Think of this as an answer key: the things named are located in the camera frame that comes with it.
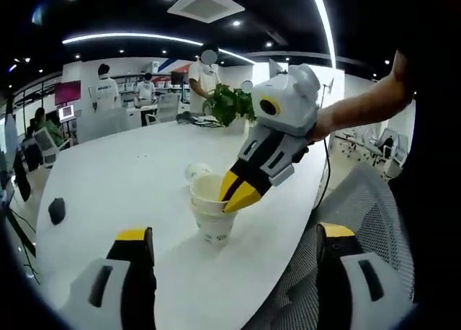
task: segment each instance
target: oval table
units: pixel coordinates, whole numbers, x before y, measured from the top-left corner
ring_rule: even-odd
[[[43,192],[37,219],[37,267],[46,301],[59,309],[69,286],[106,257],[127,228],[153,229],[157,329],[240,329],[264,302],[291,259],[313,208],[325,164],[322,143],[286,182],[236,217],[221,251],[201,241],[189,209],[187,165],[224,174],[244,136],[176,122],[152,125],[63,151]],[[54,226],[48,206],[66,202]]]

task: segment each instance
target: black computer mouse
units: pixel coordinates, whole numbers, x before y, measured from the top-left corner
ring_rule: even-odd
[[[51,223],[57,225],[61,223],[66,216],[66,206],[63,198],[55,198],[48,207]]]

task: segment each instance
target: paper cup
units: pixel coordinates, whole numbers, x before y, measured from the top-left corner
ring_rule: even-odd
[[[196,177],[211,173],[211,168],[205,163],[193,163],[187,166],[184,176],[186,180],[192,182]]]
[[[190,184],[192,200],[199,211],[221,213],[227,202],[220,202],[219,191],[223,177],[216,174],[204,174],[195,177]]]
[[[206,213],[199,211],[191,200],[191,209],[194,213],[195,222],[203,240],[213,246],[223,247],[228,244],[233,222],[237,216],[234,213]]]

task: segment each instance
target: yellow marking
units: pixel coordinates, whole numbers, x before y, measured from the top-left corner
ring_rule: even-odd
[[[224,207],[225,213],[233,213],[246,208],[261,199],[259,192],[248,182],[243,182]]]
[[[222,202],[225,194],[228,192],[229,188],[231,188],[232,184],[237,180],[237,175],[235,175],[230,170],[225,173],[223,178],[223,183],[221,183],[221,188],[219,191],[219,201]]]
[[[127,229],[117,235],[116,241],[135,241],[144,240],[144,233],[146,228],[142,229]]]
[[[354,232],[345,226],[339,224],[320,222],[320,225],[325,228],[327,238],[337,238],[341,236],[355,236]]]
[[[280,106],[277,103],[277,100],[275,100],[274,98],[269,97],[269,96],[263,96],[261,98],[261,101],[263,101],[263,100],[266,100],[266,101],[270,102],[274,106],[274,108],[275,108],[275,114],[274,115],[280,114]]]

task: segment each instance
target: green leaves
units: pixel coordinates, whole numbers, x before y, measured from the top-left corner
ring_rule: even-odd
[[[229,85],[218,84],[214,94],[205,101],[203,110],[211,109],[211,113],[224,126],[229,126],[237,116],[255,121],[251,95],[241,89],[229,88]]]

